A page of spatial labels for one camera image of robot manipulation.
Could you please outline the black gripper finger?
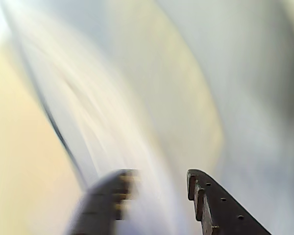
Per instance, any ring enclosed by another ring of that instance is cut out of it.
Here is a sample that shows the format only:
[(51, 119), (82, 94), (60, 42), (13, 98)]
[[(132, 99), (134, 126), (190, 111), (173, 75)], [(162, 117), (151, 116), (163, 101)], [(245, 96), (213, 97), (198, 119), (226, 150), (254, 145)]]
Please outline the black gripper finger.
[(231, 194), (198, 169), (187, 171), (188, 199), (204, 235), (269, 235)]
[(82, 197), (68, 234), (115, 235), (136, 181), (134, 169), (120, 169), (101, 178)]

